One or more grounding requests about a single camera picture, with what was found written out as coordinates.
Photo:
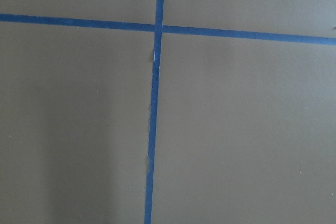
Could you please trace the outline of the brown paper table mat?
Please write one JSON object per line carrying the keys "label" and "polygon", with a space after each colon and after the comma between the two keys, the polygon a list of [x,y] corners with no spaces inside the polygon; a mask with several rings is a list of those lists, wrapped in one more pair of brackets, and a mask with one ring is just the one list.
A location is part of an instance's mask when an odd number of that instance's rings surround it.
{"label": "brown paper table mat", "polygon": [[335,223],[335,0],[1,0],[1,223]]}

